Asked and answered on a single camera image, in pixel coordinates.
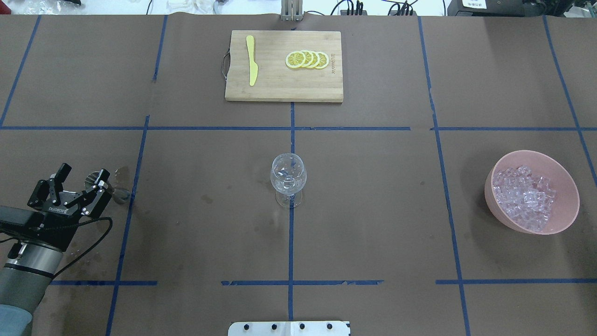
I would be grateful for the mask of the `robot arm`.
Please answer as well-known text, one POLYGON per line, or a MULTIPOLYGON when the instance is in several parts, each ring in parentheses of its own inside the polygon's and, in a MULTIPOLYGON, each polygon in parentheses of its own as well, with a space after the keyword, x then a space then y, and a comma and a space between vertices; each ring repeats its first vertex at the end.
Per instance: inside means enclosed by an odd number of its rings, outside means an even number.
POLYGON ((39 180, 28 209, 2 206, 1 232, 14 244, 1 268, 1 334, 30 335, 33 314, 79 227, 103 221, 111 201, 110 172, 102 169, 84 190, 65 190, 71 166, 62 164, 48 179, 39 180))

